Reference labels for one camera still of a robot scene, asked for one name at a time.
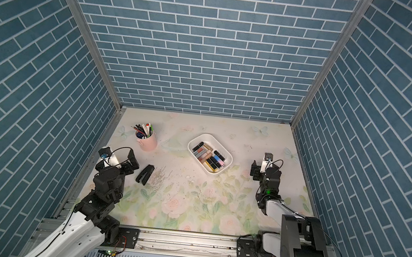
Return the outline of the black gold lipstick tube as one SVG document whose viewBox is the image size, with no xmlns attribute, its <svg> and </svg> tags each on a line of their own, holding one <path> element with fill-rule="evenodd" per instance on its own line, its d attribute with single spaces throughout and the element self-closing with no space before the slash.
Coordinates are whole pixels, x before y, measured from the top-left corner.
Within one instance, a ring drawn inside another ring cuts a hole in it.
<svg viewBox="0 0 412 257">
<path fill-rule="evenodd" d="M 206 160 L 205 164 L 208 166 L 209 170 L 212 173 L 215 173 L 218 169 L 217 166 L 211 160 Z"/>
</svg>

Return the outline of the pink nude lipstick tube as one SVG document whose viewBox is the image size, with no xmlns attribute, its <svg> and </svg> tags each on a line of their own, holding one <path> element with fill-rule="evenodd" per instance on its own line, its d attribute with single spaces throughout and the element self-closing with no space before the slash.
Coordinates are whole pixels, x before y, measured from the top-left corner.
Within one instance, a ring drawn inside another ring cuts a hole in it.
<svg viewBox="0 0 412 257">
<path fill-rule="evenodd" d="M 203 154 L 203 156 L 199 158 L 199 161 L 204 162 L 207 159 L 208 155 L 211 155 L 211 154 L 212 154 L 211 151 L 207 151 L 206 153 Z"/>
</svg>

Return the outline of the white plastic storage box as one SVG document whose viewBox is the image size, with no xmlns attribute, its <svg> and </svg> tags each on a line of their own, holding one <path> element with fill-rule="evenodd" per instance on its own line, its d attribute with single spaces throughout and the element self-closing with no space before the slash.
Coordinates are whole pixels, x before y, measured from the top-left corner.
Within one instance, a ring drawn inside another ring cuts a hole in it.
<svg viewBox="0 0 412 257">
<path fill-rule="evenodd" d="M 209 175 L 219 175 L 233 163 L 233 157 L 211 134 L 201 134 L 187 145 L 190 156 Z"/>
</svg>

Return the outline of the silver lipstick tube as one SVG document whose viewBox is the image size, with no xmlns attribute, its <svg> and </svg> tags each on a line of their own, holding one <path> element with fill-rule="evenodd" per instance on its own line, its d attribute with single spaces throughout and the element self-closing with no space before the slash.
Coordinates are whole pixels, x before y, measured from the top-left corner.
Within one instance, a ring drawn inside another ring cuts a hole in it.
<svg viewBox="0 0 412 257">
<path fill-rule="evenodd" d="M 200 158 L 200 157 L 203 156 L 203 154 L 206 153 L 206 152 L 207 152 L 207 150 L 206 150 L 206 149 L 203 149 L 202 151 L 198 152 L 198 153 L 195 155 L 195 157 L 196 157 L 196 158 Z"/>
</svg>

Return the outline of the dark red lipstick tube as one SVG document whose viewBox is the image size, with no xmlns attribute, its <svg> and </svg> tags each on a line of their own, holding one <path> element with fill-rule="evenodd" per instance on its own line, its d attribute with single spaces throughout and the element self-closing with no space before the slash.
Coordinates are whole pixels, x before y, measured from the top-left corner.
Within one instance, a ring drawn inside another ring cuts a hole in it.
<svg viewBox="0 0 412 257">
<path fill-rule="evenodd" d="M 199 145 L 195 146 L 192 150 L 193 153 L 197 152 L 201 147 L 204 146 L 203 142 L 200 142 Z"/>
</svg>

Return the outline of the blue pink lipstick tube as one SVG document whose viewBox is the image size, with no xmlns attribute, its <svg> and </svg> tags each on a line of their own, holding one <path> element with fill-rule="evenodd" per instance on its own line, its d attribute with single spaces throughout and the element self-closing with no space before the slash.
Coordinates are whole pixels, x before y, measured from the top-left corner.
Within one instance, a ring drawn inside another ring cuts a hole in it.
<svg viewBox="0 0 412 257">
<path fill-rule="evenodd" d="M 224 166 L 225 166 L 224 161 L 223 161 L 223 160 L 221 160 L 221 159 L 220 159 L 220 157 L 218 157 L 217 155 L 216 155 L 216 156 L 214 156 L 214 157 L 215 157 L 215 159 L 217 160 L 217 162 L 219 163 L 219 165 L 220 165 L 220 166 L 222 166 L 222 167 L 224 167 Z"/>
</svg>

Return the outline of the brown beige lipstick tube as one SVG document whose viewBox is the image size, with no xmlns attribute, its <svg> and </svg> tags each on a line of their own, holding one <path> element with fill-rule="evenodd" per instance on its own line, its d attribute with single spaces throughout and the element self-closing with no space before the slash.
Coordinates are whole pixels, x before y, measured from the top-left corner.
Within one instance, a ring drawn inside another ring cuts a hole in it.
<svg viewBox="0 0 412 257">
<path fill-rule="evenodd" d="M 205 156 L 203 156 L 202 158 L 199 159 L 200 163 L 203 164 L 205 163 L 209 158 L 211 158 L 213 156 L 213 153 L 209 153 Z"/>
</svg>

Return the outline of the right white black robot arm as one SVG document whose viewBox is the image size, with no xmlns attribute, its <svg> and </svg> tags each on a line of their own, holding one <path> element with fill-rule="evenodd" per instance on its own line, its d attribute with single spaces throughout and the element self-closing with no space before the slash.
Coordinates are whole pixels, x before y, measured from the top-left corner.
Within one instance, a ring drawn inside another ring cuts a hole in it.
<svg viewBox="0 0 412 257">
<path fill-rule="evenodd" d="M 263 231 L 253 240 L 256 252 L 273 257 L 328 257 L 325 232 L 319 219 L 304 217 L 285 204 L 279 193 L 280 168 L 271 161 L 253 162 L 250 176 L 259 183 L 255 199 L 262 213 L 280 224 L 279 232 Z"/>
</svg>

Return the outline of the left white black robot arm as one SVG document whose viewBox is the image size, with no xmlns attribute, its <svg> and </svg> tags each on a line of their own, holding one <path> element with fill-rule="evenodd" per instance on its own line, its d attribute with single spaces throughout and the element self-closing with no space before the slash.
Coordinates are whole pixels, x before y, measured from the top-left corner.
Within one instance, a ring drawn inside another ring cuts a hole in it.
<svg viewBox="0 0 412 257">
<path fill-rule="evenodd" d="M 110 147 L 99 150 L 94 189 L 76 206 L 66 220 L 50 236 L 24 257 L 85 257 L 102 244 L 118 246 L 111 255 L 117 256 L 127 248 L 127 238 L 121 235 L 120 222 L 110 216 L 115 204 L 123 198 L 125 178 L 139 169 L 130 147 L 121 162 Z"/>
</svg>

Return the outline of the black stapler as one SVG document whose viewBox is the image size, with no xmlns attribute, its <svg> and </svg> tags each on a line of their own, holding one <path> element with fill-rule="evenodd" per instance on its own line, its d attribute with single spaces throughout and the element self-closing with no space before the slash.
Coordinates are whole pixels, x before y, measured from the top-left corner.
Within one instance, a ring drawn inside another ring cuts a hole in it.
<svg viewBox="0 0 412 257">
<path fill-rule="evenodd" d="M 145 186 L 151 177 L 152 173 L 154 172 L 155 167 L 153 165 L 147 165 L 136 177 L 135 181 L 137 183 L 141 183 Z"/>
</svg>

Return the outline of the pink pen holder bucket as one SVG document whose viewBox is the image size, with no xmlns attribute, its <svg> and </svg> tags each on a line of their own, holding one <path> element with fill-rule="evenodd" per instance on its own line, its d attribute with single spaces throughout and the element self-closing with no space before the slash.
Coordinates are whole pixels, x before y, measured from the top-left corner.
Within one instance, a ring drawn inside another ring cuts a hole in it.
<svg viewBox="0 0 412 257">
<path fill-rule="evenodd" d="M 158 144 L 156 134 L 152 134 L 148 138 L 138 138 L 136 141 L 139 144 L 140 148 L 145 152 L 155 150 Z"/>
</svg>

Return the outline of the pens in bucket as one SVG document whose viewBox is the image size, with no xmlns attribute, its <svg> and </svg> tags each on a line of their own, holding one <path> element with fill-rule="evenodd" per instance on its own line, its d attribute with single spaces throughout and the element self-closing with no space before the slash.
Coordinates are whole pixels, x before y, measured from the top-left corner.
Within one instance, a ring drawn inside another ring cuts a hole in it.
<svg viewBox="0 0 412 257">
<path fill-rule="evenodd" d="M 138 124 L 132 126 L 132 128 L 136 131 L 139 139 L 148 139 L 154 134 L 154 129 L 151 124 Z"/>
</svg>

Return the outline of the left green circuit board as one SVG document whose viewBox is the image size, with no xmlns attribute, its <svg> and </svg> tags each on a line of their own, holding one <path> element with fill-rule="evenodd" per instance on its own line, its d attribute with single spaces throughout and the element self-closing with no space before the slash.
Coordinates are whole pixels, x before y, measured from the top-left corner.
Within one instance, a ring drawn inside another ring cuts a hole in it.
<svg viewBox="0 0 412 257">
<path fill-rule="evenodd" d="M 93 257 L 117 257 L 117 253 L 112 250 L 98 250 Z"/>
</svg>

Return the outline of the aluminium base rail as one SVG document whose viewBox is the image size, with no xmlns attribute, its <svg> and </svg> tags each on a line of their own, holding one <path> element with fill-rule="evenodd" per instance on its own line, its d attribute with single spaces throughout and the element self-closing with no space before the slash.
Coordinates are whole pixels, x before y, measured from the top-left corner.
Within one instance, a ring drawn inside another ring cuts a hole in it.
<svg viewBox="0 0 412 257">
<path fill-rule="evenodd" d="M 267 257 L 260 254 L 252 238 L 126 225 L 120 227 L 119 234 L 129 251 L 186 257 Z"/>
</svg>

